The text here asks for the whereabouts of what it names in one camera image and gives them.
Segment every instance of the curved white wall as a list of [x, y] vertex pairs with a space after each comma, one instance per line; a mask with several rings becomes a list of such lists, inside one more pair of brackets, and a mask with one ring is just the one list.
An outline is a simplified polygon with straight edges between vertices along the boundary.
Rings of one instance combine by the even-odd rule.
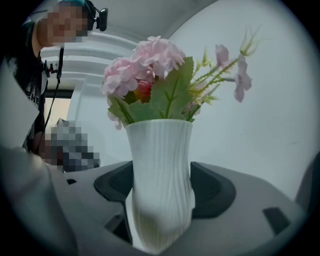
[[219, 0], [170, 38], [187, 56], [202, 58], [215, 44], [237, 56], [245, 27], [262, 25], [268, 38], [247, 59], [253, 87], [243, 103], [224, 84], [214, 106], [194, 122], [191, 161], [206, 162], [265, 179], [294, 200], [303, 175], [320, 150], [319, 61], [298, 21], [280, 3]]

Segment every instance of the black t-shirt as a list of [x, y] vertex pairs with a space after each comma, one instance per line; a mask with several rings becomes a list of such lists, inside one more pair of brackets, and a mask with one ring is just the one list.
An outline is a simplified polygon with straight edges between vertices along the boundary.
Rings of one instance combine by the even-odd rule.
[[30, 142], [34, 135], [45, 129], [44, 108], [48, 86], [48, 77], [43, 69], [40, 54], [36, 57], [32, 48], [34, 26], [34, 21], [24, 23], [16, 34], [14, 47], [7, 49], [6, 54], [9, 69], [13, 72], [16, 81], [39, 110], [39, 115], [23, 144], [26, 150], [30, 149]]

